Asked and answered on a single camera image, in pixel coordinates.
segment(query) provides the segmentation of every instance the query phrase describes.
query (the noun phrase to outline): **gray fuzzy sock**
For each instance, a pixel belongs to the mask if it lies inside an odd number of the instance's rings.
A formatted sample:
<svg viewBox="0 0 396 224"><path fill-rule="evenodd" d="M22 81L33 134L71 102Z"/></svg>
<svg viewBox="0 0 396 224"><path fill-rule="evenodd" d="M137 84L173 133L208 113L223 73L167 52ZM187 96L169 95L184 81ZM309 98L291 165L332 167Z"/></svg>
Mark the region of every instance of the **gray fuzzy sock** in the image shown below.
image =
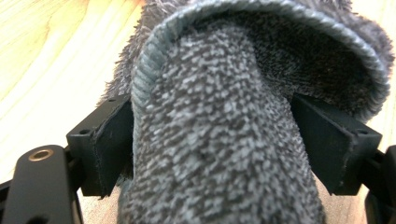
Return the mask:
<svg viewBox="0 0 396 224"><path fill-rule="evenodd" d="M295 93L366 121L390 43L348 1L148 1L107 97L134 109L121 223L321 223Z"/></svg>
<svg viewBox="0 0 396 224"><path fill-rule="evenodd" d="M191 32L169 52L144 111L120 218L321 223L289 103L262 78L248 31L215 21Z"/></svg>

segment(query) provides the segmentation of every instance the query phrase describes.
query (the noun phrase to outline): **wood grain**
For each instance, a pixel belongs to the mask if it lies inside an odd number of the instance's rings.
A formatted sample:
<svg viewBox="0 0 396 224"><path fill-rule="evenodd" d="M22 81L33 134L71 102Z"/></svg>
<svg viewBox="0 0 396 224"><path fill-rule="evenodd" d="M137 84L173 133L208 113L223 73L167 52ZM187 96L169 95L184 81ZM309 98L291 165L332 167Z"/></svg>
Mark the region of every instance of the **wood grain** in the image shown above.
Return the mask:
<svg viewBox="0 0 396 224"><path fill-rule="evenodd" d="M114 62L134 31L144 0L0 2L0 182L16 160L42 145L65 146L65 134L95 109ZM396 0L355 0L354 11L396 40ZM383 111L369 125L396 145L396 78ZM318 183L329 223L365 223L363 201L329 196ZM119 190L81 198L86 223L115 223Z"/></svg>

